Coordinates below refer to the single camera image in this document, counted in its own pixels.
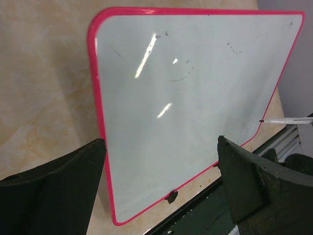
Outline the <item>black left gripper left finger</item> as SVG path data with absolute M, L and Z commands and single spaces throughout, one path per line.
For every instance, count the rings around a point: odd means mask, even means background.
M 2 235 L 85 235 L 106 157 L 103 139 L 0 182 Z

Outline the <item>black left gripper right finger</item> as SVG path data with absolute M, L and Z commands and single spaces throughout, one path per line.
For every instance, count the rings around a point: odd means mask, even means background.
M 218 138 L 218 167 L 233 223 L 242 235 L 313 233 L 313 159 L 291 154 L 283 163 Z

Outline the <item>magenta capped whiteboard marker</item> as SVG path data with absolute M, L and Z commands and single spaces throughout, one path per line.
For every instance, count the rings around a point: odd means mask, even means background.
M 269 123 L 269 124 L 288 124 L 288 125 L 299 125 L 299 124 L 312 124 L 312 117 L 286 117 L 279 119 L 267 119 L 267 120 L 259 120 L 261 123 Z

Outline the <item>pink framed whiteboard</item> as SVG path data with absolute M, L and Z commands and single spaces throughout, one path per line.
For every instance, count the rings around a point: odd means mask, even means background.
M 250 142 L 301 31 L 302 11 L 110 7 L 88 55 L 112 222 L 122 226 Z

